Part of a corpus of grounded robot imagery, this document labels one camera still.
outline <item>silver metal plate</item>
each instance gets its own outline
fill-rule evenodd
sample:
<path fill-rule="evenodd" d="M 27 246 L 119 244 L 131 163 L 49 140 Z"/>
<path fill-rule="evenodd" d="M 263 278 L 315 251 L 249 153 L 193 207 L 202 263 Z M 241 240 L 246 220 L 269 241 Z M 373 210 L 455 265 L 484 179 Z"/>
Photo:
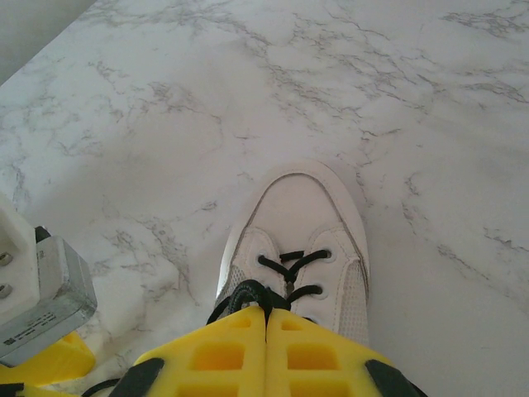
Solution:
<path fill-rule="evenodd" d="M 41 300 L 0 324 L 0 364 L 14 367 L 85 324 L 98 301 L 87 263 L 60 237 L 36 245 Z"/>

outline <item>black cable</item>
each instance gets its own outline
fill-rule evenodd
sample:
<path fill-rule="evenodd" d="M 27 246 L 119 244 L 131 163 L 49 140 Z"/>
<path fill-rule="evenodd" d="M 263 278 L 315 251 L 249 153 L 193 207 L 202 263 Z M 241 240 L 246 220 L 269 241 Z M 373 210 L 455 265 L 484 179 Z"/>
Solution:
<path fill-rule="evenodd" d="M 109 379 L 104 380 L 103 382 L 100 382 L 94 386 L 92 386 L 90 389 L 86 390 L 84 393 L 81 394 L 81 397 L 92 397 L 96 393 L 100 392 L 101 390 L 108 389 L 109 387 L 113 387 L 117 385 L 117 382 L 119 382 L 120 379 Z"/>

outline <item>eyelet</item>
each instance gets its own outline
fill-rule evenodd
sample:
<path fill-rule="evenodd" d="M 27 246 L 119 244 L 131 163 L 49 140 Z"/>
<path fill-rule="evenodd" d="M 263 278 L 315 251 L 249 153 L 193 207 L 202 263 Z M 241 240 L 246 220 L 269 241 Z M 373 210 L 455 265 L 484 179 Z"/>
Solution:
<path fill-rule="evenodd" d="M 255 265 L 256 265 L 256 266 L 259 266 L 259 267 L 263 266 L 263 265 L 261 265 L 261 264 L 259 263 L 259 258 L 261 258 L 262 256 L 266 256 L 266 252 L 264 252 L 264 251 L 260 251 L 260 252 L 255 256 Z"/>
<path fill-rule="evenodd" d="M 321 284 L 315 284 L 315 285 L 317 285 L 318 287 L 320 287 L 322 289 L 322 293 L 321 294 L 313 294 L 312 297 L 314 299 L 317 299 L 317 300 L 326 299 L 329 296 L 329 292 L 327 291 L 327 289 L 323 288 L 323 285 L 321 285 Z"/>
<path fill-rule="evenodd" d="M 327 258 L 323 258 L 322 261 L 327 262 L 327 263 L 331 263 L 331 262 L 334 262 L 336 260 L 335 250 L 332 250 L 331 248 L 329 248 L 327 246 L 322 248 L 322 249 L 327 251 L 327 255 L 330 254 Z"/>

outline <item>shoe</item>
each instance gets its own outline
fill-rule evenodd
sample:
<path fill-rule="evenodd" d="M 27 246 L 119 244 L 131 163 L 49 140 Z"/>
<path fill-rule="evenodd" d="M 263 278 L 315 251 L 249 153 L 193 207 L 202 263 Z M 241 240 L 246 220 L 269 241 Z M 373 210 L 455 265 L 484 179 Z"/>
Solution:
<path fill-rule="evenodd" d="M 231 228 L 217 307 L 245 280 L 286 299 L 298 316 L 368 345 L 364 226 L 347 188 L 326 165 L 308 160 L 264 178 Z"/>

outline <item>shoelace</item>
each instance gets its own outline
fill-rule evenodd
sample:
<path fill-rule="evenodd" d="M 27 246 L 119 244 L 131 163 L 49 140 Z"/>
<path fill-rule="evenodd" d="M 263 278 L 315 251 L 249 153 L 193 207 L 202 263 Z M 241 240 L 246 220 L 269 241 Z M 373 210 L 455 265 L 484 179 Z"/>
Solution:
<path fill-rule="evenodd" d="M 298 272 L 306 265 L 317 261 L 318 259 L 326 259 L 331 257 L 331 253 L 328 250 L 314 251 L 307 256 L 304 255 L 304 251 L 294 251 L 279 256 L 281 263 L 272 261 L 264 255 L 257 258 L 257 261 L 278 273 L 280 273 L 287 284 L 294 284 L 298 278 Z M 283 263 L 288 261 L 296 261 L 287 269 Z M 214 309 L 207 320 L 207 323 L 213 323 L 217 321 L 222 313 L 228 308 L 228 314 L 241 310 L 244 304 L 250 302 L 257 302 L 258 305 L 263 308 L 264 315 L 268 321 L 268 316 L 272 312 L 272 308 L 281 308 L 290 310 L 291 304 L 306 295 L 318 295 L 322 294 L 323 289 L 320 285 L 304 285 L 298 289 L 295 289 L 290 293 L 286 299 L 276 294 L 270 288 L 264 287 L 260 282 L 256 280 L 246 280 L 240 283 L 233 293 L 224 300 L 222 300 Z"/>

